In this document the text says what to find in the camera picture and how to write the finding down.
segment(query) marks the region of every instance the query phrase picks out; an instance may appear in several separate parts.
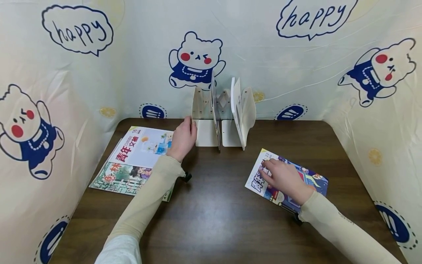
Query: desk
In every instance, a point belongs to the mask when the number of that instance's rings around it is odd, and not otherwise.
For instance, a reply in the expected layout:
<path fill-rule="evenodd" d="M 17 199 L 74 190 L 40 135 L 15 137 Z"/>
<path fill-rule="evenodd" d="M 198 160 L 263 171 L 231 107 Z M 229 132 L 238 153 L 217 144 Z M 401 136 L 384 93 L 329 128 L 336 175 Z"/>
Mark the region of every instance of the desk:
<path fill-rule="evenodd" d="M 131 125 L 174 130 L 181 120 L 120 122 L 94 176 Z M 261 148 L 329 179 L 327 197 L 402 263 L 386 224 L 344 152 L 323 121 L 264 121 L 240 147 L 194 148 L 183 163 L 170 203 L 161 203 L 140 243 L 144 264 L 350 263 L 307 223 L 244 187 Z M 87 188 L 50 264 L 93 264 L 132 196 Z"/>

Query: black clip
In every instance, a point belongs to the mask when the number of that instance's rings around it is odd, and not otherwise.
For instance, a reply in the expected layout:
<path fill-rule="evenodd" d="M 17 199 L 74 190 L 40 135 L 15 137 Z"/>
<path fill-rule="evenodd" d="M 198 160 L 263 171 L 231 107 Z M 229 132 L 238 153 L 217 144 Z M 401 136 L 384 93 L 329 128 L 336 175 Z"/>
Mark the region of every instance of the black clip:
<path fill-rule="evenodd" d="M 192 178 L 192 174 L 190 174 L 190 172 L 187 172 L 187 171 L 185 171 L 185 174 L 186 174 L 185 177 L 182 177 L 181 180 L 186 183 Z"/>
<path fill-rule="evenodd" d="M 295 213 L 295 216 L 293 217 L 293 220 L 295 221 L 296 224 L 298 224 L 298 226 L 301 226 L 303 224 L 303 222 L 299 219 L 299 214 Z"/>

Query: magazine illustration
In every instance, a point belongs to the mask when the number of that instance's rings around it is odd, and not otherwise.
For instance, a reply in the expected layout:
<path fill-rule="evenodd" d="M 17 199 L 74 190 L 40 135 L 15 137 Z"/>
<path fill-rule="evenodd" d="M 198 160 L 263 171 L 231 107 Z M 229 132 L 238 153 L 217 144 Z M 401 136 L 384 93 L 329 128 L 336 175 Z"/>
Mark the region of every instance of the magazine illustration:
<path fill-rule="evenodd" d="M 150 175 L 149 168 L 106 162 L 89 187 L 134 196 L 147 182 Z M 163 201 L 170 201 L 173 187 L 164 195 Z"/>
<path fill-rule="evenodd" d="M 259 154 L 252 172 L 245 184 L 246 188 L 292 213 L 300 213 L 300 205 L 298 205 L 292 198 L 288 197 L 268 184 L 261 177 L 258 171 L 259 169 L 265 171 L 268 175 L 271 176 L 271 173 L 262 166 L 262 163 L 272 158 L 276 160 L 278 159 L 287 164 L 293 164 L 296 167 L 298 174 L 309 188 L 321 193 L 324 196 L 327 195 L 328 180 L 326 178 L 265 149 L 261 149 L 261 153 Z"/>
<path fill-rule="evenodd" d="M 132 126 L 110 156 L 110 162 L 152 168 L 167 153 L 173 131 Z"/>

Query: fabric backdrop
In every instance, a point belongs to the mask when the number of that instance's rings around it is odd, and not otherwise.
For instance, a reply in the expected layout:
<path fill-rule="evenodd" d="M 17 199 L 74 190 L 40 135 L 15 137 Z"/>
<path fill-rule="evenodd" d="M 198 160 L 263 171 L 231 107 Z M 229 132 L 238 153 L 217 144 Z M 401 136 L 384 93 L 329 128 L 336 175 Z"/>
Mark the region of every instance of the fabric backdrop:
<path fill-rule="evenodd" d="M 418 0 L 0 4 L 3 263 L 46 264 L 117 123 L 190 114 L 212 74 L 251 87 L 259 119 L 329 123 L 419 263 Z"/>

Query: right hand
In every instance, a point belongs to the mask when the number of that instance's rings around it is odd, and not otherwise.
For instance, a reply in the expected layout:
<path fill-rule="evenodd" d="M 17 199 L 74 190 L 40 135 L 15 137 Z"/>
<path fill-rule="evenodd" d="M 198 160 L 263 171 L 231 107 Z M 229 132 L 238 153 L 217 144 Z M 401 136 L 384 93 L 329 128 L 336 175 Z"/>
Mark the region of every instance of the right hand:
<path fill-rule="evenodd" d="M 263 170 L 259 170 L 262 178 L 277 190 L 293 198 L 299 205 L 303 205 L 314 193 L 314 190 L 300 178 L 294 165 L 272 158 L 264 161 L 262 166 L 271 172 L 269 176 Z"/>

